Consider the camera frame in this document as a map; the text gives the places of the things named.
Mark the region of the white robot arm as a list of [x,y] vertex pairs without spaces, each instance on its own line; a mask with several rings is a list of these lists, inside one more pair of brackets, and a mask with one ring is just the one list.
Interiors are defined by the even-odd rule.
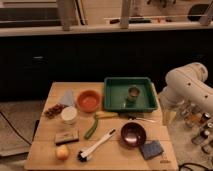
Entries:
[[213,114],[213,88],[205,84],[207,78],[208,70],[199,62],[172,69],[166,74],[166,86],[159,93],[164,125],[170,122],[173,111],[185,101]]

